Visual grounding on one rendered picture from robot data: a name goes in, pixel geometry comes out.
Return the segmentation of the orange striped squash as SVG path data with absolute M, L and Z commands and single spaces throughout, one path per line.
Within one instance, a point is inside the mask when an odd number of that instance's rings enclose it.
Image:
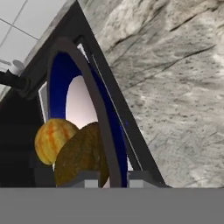
M 51 118 L 44 123 L 34 139 L 40 161 L 45 165 L 53 165 L 61 148 L 78 130 L 75 124 L 65 119 Z

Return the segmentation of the black sink basin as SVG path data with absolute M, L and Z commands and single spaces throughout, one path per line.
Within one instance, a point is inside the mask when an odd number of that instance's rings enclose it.
M 71 40 L 87 62 L 97 69 L 115 107 L 127 153 L 129 171 L 147 171 L 160 183 L 165 181 L 137 127 L 116 79 L 77 0 L 62 8 L 62 15 L 22 73 L 30 80 L 26 92 L 7 87 L 0 95 L 0 186 L 52 187 L 53 171 L 41 164 L 34 153 L 34 135 L 48 115 L 47 68 L 50 50 L 58 38 Z M 87 111 L 96 116 L 94 105 L 83 81 L 73 93 Z

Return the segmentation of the blue bowl with grey rim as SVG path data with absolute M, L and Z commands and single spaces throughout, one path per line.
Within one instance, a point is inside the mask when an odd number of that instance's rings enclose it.
M 108 90 L 97 69 L 68 38 L 57 38 L 50 50 L 47 68 L 48 115 L 66 116 L 67 92 L 72 80 L 81 77 L 94 105 L 108 160 L 110 185 L 128 185 L 128 164 L 123 129 Z

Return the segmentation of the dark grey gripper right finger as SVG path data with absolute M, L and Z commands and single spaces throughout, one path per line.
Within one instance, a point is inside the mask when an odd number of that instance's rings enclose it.
M 128 175 L 129 188 L 152 188 L 152 187 L 165 187 L 168 185 L 154 180 L 147 171 L 129 171 Z

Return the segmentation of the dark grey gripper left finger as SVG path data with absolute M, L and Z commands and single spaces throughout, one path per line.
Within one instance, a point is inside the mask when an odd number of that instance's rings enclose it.
M 98 188 L 100 186 L 100 173 L 98 171 L 81 171 L 76 178 L 72 178 L 60 187 Z

